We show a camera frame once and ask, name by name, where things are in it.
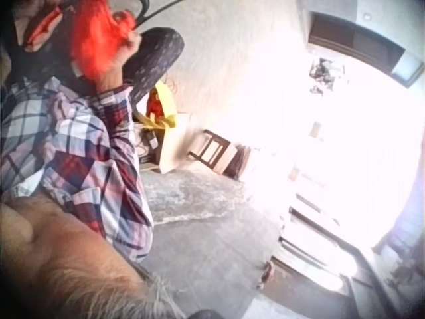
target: gray hair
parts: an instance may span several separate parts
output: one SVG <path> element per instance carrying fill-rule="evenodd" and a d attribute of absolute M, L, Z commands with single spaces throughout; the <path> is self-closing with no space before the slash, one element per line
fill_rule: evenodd
<path fill-rule="evenodd" d="M 52 274 L 66 288 L 56 285 L 56 292 L 44 304 L 45 318 L 55 319 L 182 319 L 184 314 L 174 303 L 165 283 L 151 277 L 140 291 L 129 289 L 119 280 L 103 280 L 78 276 L 75 270 Z"/>

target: black cable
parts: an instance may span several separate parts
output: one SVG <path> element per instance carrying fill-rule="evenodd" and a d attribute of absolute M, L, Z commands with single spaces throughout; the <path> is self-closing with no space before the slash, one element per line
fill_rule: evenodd
<path fill-rule="evenodd" d="M 141 10 L 141 13 L 139 14 L 139 16 L 136 19 L 136 27 L 140 26 L 142 23 L 153 18 L 154 16 L 160 14 L 164 10 L 167 10 L 168 8 L 178 4 L 180 2 L 183 2 L 184 0 L 174 0 L 173 2 L 169 3 L 168 5 L 163 6 L 162 8 L 156 10 L 155 12 L 151 13 L 150 15 L 148 15 L 146 17 L 144 17 L 144 15 L 145 15 L 147 9 L 149 8 L 149 5 L 150 5 L 149 0 L 140 0 L 140 1 L 142 3 L 143 8 Z"/>

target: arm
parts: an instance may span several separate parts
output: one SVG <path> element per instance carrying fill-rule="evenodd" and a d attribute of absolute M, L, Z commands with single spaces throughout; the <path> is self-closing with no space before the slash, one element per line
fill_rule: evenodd
<path fill-rule="evenodd" d="M 120 48 L 109 70 L 96 81 L 99 94 L 92 101 L 97 117 L 108 131 L 109 159 L 116 164 L 110 177 L 113 180 L 111 188 L 120 185 L 122 189 L 119 229 L 110 239 L 115 248 L 135 261 L 141 260 L 150 249 L 153 221 L 139 175 L 129 103 L 131 88 L 122 83 L 122 66 L 138 50 L 140 42 L 137 33 L 129 36 L 129 42 Z M 107 192 L 102 196 L 101 210 L 104 213 L 116 204 L 116 199 L 110 198 Z"/>

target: plaid shirt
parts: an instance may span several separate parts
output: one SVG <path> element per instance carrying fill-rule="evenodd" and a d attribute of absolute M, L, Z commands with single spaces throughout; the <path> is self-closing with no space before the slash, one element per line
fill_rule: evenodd
<path fill-rule="evenodd" d="M 56 78 L 14 85 L 1 106 L 1 199 L 43 188 L 131 261 L 152 244 L 153 220 L 139 175 L 131 87 L 89 99 Z"/>

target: shirt sleeve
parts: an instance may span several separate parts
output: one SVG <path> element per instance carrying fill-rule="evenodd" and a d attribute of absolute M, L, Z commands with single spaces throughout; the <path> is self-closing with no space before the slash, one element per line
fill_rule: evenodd
<path fill-rule="evenodd" d="M 118 232 L 113 245 L 131 260 L 141 260 L 151 247 L 153 220 L 139 174 L 134 122 L 129 94 L 124 85 L 93 98 L 92 108 L 103 121 L 110 140 L 109 160 L 116 163 L 116 176 L 123 185 Z"/>

